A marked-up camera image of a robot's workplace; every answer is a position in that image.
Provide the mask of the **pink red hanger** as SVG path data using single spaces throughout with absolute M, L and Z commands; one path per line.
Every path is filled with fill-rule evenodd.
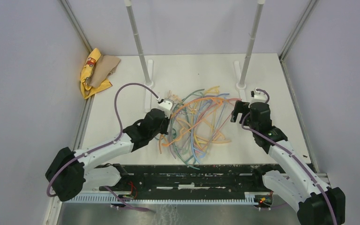
M 223 133 L 222 129 L 229 121 L 230 115 L 225 112 L 234 106 L 236 98 L 217 97 L 207 99 L 199 104 L 195 114 L 194 144 L 195 149 L 207 151 L 212 144 L 225 144 L 231 140 Z

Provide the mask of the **purple hanger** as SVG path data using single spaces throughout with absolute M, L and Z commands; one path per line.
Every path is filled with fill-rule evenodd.
M 183 163 L 195 165 L 208 155 L 211 145 L 229 143 L 231 140 L 221 131 L 227 122 L 223 115 L 229 105 L 228 96 L 228 93 L 203 90 L 194 91 L 185 98 L 172 95 L 175 114 L 169 135 L 159 138 L 166 143 L 159 146 L 168 147 Z

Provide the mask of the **yellow hanger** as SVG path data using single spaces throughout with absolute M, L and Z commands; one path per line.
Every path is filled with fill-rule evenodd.
M 211 147 L 231 142 L 223 131 L 229 122 L 227 115 L 233 101 L 229 93 L 222 92 L 219 86 L 197 90 L 191 94 L 195 99 L 183 109 L 189 127 L 189 144 L 192 153 L 203 157 Z

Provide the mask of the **light blue hanger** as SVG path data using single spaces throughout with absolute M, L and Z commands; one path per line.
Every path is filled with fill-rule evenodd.
M 190 128 L 190 148 L 196 164 L 201 163 L 214 144 L 227 144 L 231 140 L 221 131 L 228 119 L 224 119 L 224 111 L 231 103 L 228 93 L 210 96 L 207 93 L 199 101 Z

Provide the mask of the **sage green hanger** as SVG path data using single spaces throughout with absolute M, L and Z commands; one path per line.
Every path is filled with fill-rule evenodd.
M 187 99 L 186 100 L 186 103 L 187 103 L 187 101 L 188 100 L 193 100 L 194 98 L 199 98 L 199 97 L 203 97 L 204 96 L 204 92 L 205 91 L 205 89 L 203 89 L 203 91 L 201 92 L 201 96 L 192 96 L 192 97 L 190 97 L 189 99 Z M 176 138 L 178 138 L 180 135 L 181 135 L 181 133 L 185 130 L 185 128 L 188 126 L 188 123 L 185 121 L 185 119 L 180 119 L 180 120 L 178 120 L 178 121 L 176 121 L 175 122 L 175 124 L 174 124 L 174 126 L 172 126 L 172 128 L 171 128 L 171 138 L 173 139 L 173 140 L 175 140 Z

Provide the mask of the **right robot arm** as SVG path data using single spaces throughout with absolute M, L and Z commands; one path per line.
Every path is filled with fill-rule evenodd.
M 251 131 L 255 143 L 287 174 L 262 166 L 252 178 L 257 191 L 267 188 L 280 196 L 296 212 L 302 225 L 342 225 L 345 223 L 345 194 L 324 182 L 298 156 L 288 137 L 272 124 L 270 106 L 265 102 L 236 101 L 231 122 L 242 115 L 241 128 Z

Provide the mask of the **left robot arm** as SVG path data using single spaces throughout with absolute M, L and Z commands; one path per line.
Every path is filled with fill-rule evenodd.
M 59 150 L 45 173 L 49 182 L 47 196 L 65 202 L 82 191 L 103 186 L 118 191 L 126 189 L 129 179 L 121 165 L 103 163 L 143 148 L 158 134 L 167 134 L 170 116 L 168 110 L 153 108 L 143 119 L 102 144 L 74 151 L 68 147 Z

